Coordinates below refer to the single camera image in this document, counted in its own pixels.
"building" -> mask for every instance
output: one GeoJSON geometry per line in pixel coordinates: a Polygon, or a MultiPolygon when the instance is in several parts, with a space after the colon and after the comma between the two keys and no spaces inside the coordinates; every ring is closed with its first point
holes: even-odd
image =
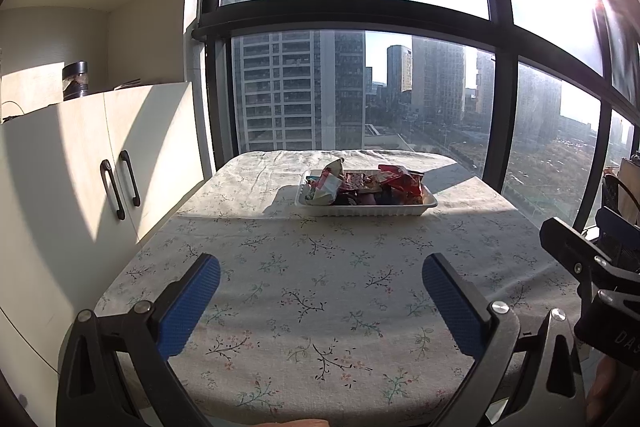
{"type": "Polygon", "coordinates": [[[622,118],[615,114],[611,117],[609,141],[615,145],[622,144],[622,118]]]}
{"type": "Polygon", "coordinates": [[[626,131],[626,148],[631,149],[631,144],[634,142],[634,126],[632,125],[626,131]]]}
{"type": "Polygon", "coordinates": [[[538,144],[555,140],[559,130],[561,98],[561,80],[520,64],[514,137],[538,144]]]}
{"type": "Polygon", "coordinates": [[[412,49],[412,109],[429,121],[460,123],[465,111],[464,46],[413,37],[412,49]]]}
{"type": "Polygon", "coordinates": [[[232,55],[241,153],[362,148],[364,32],[238,37],[233,38],[232,55]]]}
{"type": "Polygon", "coordinates": [[[489,131],[494,110],[495,57],[478,50],[476,58],[476,113],[483,130],[489,131]]]}
{"type": "Polygon", "coordinates": [[[364,68],[364,85],[366,87],[367,94],[375,94],[376,89],[373,86],[373,68],[366,66],[364,68]]]}
{"type": "Polygon", "coordinates": [[[391,100],[411,89],[412,52],[406,46],[396,44],[386,49],[386,86],[391,100]]]}
{"type": "Polygon", "coordinates": [[[584,143],[591,141],[592,131],[590,123],[582,123],[573,118],[560,116],[558,120],[558,131],[564,138],[569,140],[578,140],[584,143]]]}

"metal screw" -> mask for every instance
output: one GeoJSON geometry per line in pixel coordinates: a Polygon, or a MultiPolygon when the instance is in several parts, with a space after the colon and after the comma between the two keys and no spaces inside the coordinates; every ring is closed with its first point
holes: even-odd
{"type": "Polygon", "coordinates": [[[560,308],[553,308],[551,310],[551,316],[555,318],[556,321],[564,321],[566,318],[565,313],[560,308]]]}
{"type": "Polygon", "coordinates": [[[509,311],[509,307],[507,306],[507,304],[502,301],[492,302],[491,308],[494,310],[494,312],[499,313],[500,315],[504,315],[509,311]]]}
{"type": "Polygon", "coordinates": [[[136,313],[146,313],[151,309],[149,301],[138,301],[133,305],[133,311],[136,313]]]}
{"type": "Polygon", "coordinates": [[[78,314],[78,322],[87,322],[91,318],[91,310],[82,310],[78,314]]]}

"table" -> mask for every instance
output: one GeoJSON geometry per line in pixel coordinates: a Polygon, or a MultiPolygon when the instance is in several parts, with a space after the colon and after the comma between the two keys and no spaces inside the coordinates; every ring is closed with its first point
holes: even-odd
{"type": "MultiPolygon", "coordinates": [[[[170,359],[206,414],[245,424],[416,425],[437,414],[472,364],[422,286],[422,261],[435,251],[488,300],[578,317],[574,280],[511,203],[450,158],[404,151],[234,158],[149,240],[96,312],[153,300],[199,254],[214,254],[220,288],[170,359]],[[347,169],[427,171],[439,204],[419,217],[298,214],[301,173],[339,156],[347,169]]],[[[123,365],[133,379],[130,361],[123,365]]]]}

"white wall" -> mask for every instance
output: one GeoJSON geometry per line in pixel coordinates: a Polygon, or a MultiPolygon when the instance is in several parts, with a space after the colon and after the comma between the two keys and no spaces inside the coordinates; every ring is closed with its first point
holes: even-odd
{"type": "Polygon", "coordinates": [[[0,10],[2,117],[62,101],[62,68],[89,65],[89,87],[107,81],[107,14],[97,10],[33,7],[0,10]]]}
{"type": "Polygon", "coordinates": [[[109,13],[108,86],[184,81],[184,0],[133,0],[109,13]]]}

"black cabinet handle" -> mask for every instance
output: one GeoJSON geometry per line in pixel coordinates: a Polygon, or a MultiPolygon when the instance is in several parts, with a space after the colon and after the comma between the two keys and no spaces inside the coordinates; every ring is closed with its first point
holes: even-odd
{"type": "Polygon", "coordinates": [[[133,185],[133,206],[140,206],[140,193],[138,192],[138,186],[136,185],[136,177],[133,175],[133,167],[131,166],[131,158],[126,150],[120,151],[120,160],[127,164],[129,168],[129,176],[131,177],[131,184],[133,185]]]}
{"type": "MultiPolygon", "coordinates": [[[[109,160],[102,160],[102,163],[100,163],[100,175],[104,176],[105,172],[109,175],[109,178],[111,180],[111,187],[113,187],[113,192],[115,193],[116,201],[118,202],[116,216],[118,216],[119,220],[124,221],[124,207],[122,206],[122,200],[120,199],[120,193],[118,192],[118,186],[116,185],[116,180],[113,177],[113,171],[111,170],[111,164],[109,163],[109,160]]],[[[104,189],[106,190],[107,183],[104,178],[102,178],[102,181],[104,182],[104,189]]]]}

